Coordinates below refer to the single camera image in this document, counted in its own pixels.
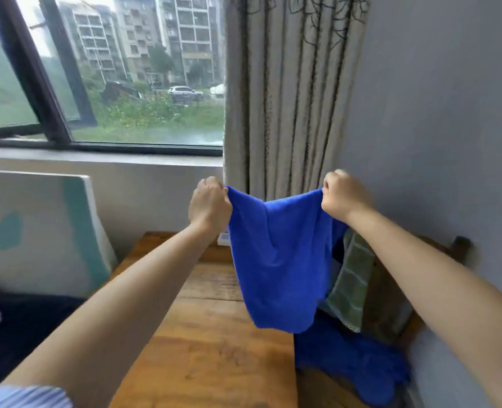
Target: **green towel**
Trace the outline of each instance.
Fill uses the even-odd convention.
[[[352,229],[344,233],[343,247],[343,264],[341,268],[339,264],[333,264],[331,289],[319,308],[338,318],[352,331],[360,332],[376,255],[363,237]]]

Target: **window sill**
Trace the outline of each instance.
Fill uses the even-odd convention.
[[[0,159],[56,162],[121,163],[165,166],[222,167],[223,158],[216,156],[172,156],[161,154],[97,153],[78,150],[44,150],[0,148]]]

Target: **blue striped shirt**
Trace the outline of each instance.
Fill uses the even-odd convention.
[[[72,408],[66,392],[48,386],[0,386],[0,408]]]

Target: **white wall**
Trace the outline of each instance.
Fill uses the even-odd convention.
[[[502,0],[372,0],[339,165],[502,290]],[[490,406],[431,332],[412,361],[426,407]]]
[[[101,160],[108,158],[100,155]],[[90,176],[98,216],[121,260],[144,232],[179,231],[188,224],[188,204],[198,181],[209,176],[222,178],[219,159],[196,158],[197,163],[157,165],[0,157],[0,170]]]

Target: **hand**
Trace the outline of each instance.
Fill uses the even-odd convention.
[[[343,170],[327,173],[321,207],[334,219],[351,226],[350,214],[371,208],[372,197],[360,181]]]
[[[232,214],[232,203],[228,199],[228,188],[223,188],[213,176],[198,182],[188,207],[191,225],[203,227],[217,235],[227,230]]]

